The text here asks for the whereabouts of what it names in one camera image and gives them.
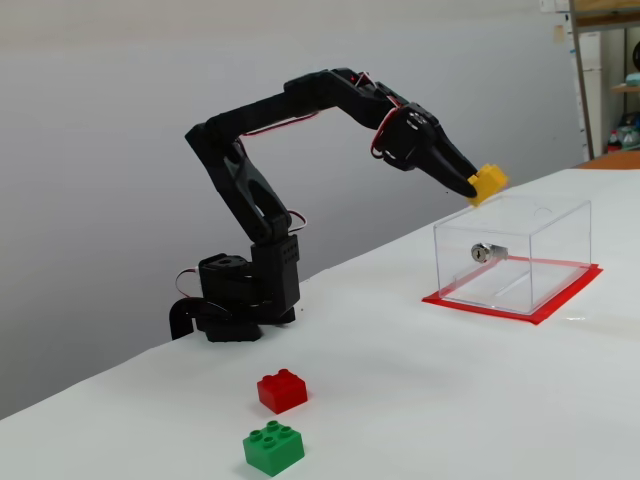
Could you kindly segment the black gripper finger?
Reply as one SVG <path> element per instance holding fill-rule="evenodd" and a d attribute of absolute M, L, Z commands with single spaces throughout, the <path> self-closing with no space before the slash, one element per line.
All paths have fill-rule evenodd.
<path fill-rule="evenodd" d="M 477 174 L 478 169 L 453 145 L 443 129 L 436 129 L 434 148 L 443 158 L 443 162 L 463 178 Z"/>
<path fill-rule="evenodd" d="M 469 182 L 469 178 L 463 178 L 451 167 L 443 162 L 443 158 L 437 150 L 430 149 L 418 155 L 416 165 L 419 169 L 434 178 L 447 189 L 463 196 L 475 197 L 476 189 Z"/>

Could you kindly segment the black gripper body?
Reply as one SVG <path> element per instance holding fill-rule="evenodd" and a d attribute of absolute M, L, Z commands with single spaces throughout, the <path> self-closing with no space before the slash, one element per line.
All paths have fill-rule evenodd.
<path fill-rule="evenodd" d="M 401 171 L 419 169 L 418 155 L 436 150 L 436 124 L 416 103 L 396 108 L 382 125 L 382 159 Z"/>

